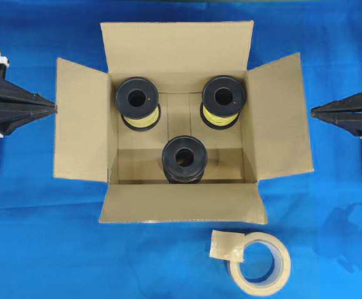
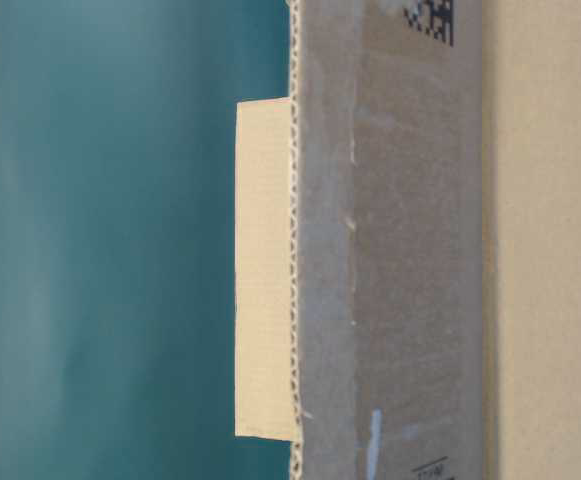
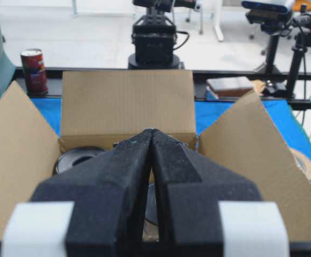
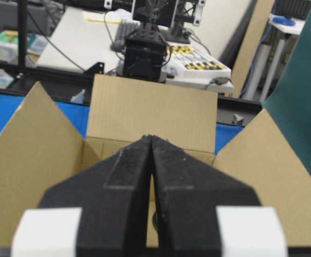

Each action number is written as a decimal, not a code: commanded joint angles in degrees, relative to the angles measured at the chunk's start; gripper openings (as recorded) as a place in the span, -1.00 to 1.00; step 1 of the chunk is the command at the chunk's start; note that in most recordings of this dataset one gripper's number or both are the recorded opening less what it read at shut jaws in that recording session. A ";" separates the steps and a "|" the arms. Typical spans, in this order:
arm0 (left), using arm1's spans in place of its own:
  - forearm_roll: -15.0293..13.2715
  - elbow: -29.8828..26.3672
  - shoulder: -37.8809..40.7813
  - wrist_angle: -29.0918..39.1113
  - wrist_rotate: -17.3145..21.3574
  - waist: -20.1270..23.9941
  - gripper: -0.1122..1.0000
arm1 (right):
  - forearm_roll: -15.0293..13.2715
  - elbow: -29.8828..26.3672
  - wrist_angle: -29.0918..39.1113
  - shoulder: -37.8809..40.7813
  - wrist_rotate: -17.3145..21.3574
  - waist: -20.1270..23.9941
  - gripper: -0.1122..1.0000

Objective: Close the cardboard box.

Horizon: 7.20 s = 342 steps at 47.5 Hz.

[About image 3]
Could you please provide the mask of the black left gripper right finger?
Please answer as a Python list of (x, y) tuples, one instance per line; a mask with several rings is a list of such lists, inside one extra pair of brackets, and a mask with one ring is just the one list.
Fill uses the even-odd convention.
[(151, 148), (165, 256), (289, 256), (278, 206), (253, 181), (159, 130)]

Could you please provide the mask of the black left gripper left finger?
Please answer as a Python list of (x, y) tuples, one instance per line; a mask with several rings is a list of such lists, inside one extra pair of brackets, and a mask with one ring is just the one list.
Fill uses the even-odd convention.
[(41, 182), (16, 205), (1, 256), (120, 256), (142, 239), (152, 131)]

